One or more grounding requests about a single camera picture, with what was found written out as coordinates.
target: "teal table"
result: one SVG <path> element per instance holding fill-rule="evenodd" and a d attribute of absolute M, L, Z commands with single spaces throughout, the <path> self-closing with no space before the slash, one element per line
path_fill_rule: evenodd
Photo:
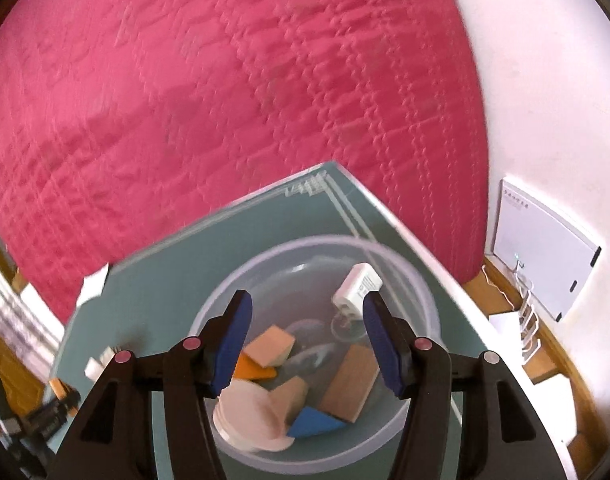
<path fill-rule="evenodd" d="M 502 345 L 485 318 L 427 250 L 343 168 L 327 163 L 246 197 L 112 267 L 103 294 L 72 317 L 52 375 L 85 398 L 92 387 L 84 375 L 90 356 L 98 356 L 107 346 L 128 348 L 139 356 L 167 351 L 187 336 L 204 301 L 237 267 L 272 246 L 324 234 L 364 237 L 393 248 L 429 285 L 443 341 L 451 352 L 477 356 L 498 346 L 494 349 L 502 355 Z M 525 387 L 530 384 L 520 367 L 515 375 Z M 459 405 L 455 397 L 443 479 L 456 474 Z M 153 432 L 159 479 L 172 479 L 162 394 L 153 396 Z M 51 441 L 54 449 L 63 436 L 61 431 Z M 398 437 L 392 439 L 353 465 L 302 478 L 384 480 L 398 442 Z M 223 453 L 221 459 L 232 480 L 285 478 L 251 469 Z"/>

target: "quilted stitching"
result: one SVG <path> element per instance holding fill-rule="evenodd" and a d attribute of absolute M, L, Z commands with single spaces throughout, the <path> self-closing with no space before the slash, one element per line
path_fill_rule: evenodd
<path fill-rule="evenodd" d="M 331 158 L 476 274 L 487 146 L 453 0 L 20 0 L 0 29 L 0 233 L 60 319 L 106 261 Z"/>

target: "blue triangular block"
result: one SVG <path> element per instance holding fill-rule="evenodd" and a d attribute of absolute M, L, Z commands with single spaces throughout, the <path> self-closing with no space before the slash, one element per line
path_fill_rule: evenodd
<path fill-rule="evenodd" d="M 305 406 L 296 417 L 296 420 L 291 425 L 287 436 L 294 438 L 302 438 L 304 436 L 314 436 L 322 433 L 328 433 L 334 430 L 340 430 L 345 423 L 326 413 L 319 412 L 309 406 Z"/>

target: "white paper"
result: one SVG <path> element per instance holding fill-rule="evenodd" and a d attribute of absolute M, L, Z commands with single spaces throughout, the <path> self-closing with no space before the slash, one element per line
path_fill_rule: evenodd
<path fill-rule="evenodd" d="M 578 432 L 571 381 L 564 375 L 557 374 L 536 384 L 534 389 L 543 415 L 552 428 L 556 428 L 563 442 L 569 446 Z"/>
<path fill-rule="evenodd" d="M 507 343 L 507 348 L 512 351 L 512 358 L 522 366 L 522 340 L 520 338 L 520 313 L 503 312 L 492 314 L 489 322 L 496 329 L 502 340 Z"/>
<path fill-rule="evenodd" d="M 28 283 L 26 288 L 23 289 L 20 298 L 32 314 L 47 328 L 50 334 L 57 339 L 57 343 L 60 343 L 65 333 L 63 323 L 52 313 L 31 283 Z"/>
<path fill-rule="evenodd" d="M 83 286 L 80 288 L 79 299 L 76 300 L 76 308 L 101 295 L 108 278 L 108 271 L 109 264 L 105 264 L 93 274 L 83 278 Z"/>

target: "wooden floor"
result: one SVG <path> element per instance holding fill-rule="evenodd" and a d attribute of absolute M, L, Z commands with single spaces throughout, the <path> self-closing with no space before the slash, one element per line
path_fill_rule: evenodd
<path fill-rule="evenodd" d="M 520 294 L 509 280 L 487 260 L 485 261 L 485 270 L 493 285 L 488 283 L 483 272 L 463 285 L 463 288 L 479 309 L 486 316 L 511 311 L 512 307 L 507 303 L 499 289 L 507 295 L 515 308 L 520 307 L 522 302 Z M 574 466 L 576 466 L 578 478 L 582 480 L 592 471 L 608 448 L 606 430 L 598 416 L 591 393 L 578 370 L 549 329 L 543 323 L 540 326 L 537 337 L 541 339 L 542 347 L 524 366 L 524 370 L 534 384 L 549 379 L 558 373 L 568 377 L 571 381 L 574 403 L 576 404 L 578 435 L 568 446 L 568 450 Z"/>

